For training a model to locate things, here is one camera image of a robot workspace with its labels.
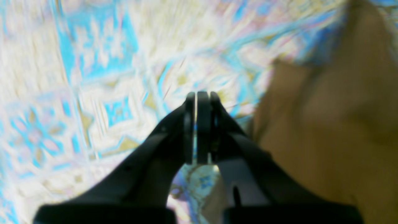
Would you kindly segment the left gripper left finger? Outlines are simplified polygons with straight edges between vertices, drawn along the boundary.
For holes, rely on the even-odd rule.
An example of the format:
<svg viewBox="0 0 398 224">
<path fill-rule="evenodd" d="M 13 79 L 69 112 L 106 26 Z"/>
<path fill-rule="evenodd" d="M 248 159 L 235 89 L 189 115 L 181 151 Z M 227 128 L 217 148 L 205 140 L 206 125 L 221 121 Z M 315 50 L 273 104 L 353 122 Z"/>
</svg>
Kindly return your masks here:
<svg viewBox="0 0 398 224">
<path fill-rule="evenodd" d="M 175 174 L 193 159 L 195 93 L 162 119 L 147 139 L 94 187 L 44 205 L 36 224 L 176 224 L 167 208 Z"/>
</svg>

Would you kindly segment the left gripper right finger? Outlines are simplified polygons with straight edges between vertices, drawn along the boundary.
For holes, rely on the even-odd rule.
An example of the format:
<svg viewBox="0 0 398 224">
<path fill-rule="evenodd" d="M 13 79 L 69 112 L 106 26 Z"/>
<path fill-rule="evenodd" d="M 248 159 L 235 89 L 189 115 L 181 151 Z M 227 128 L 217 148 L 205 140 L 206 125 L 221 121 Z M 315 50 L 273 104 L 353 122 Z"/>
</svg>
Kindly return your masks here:
<svg viewBox="0 0 398 224">
<path fill-rule="evenodd" d="M 202 212 L 215 224 L 362 224 L 353 207 L 305 190 L 248 139 L 218 95 L 197 94 L 197 161 L 220 172 Z"/>
</svg>

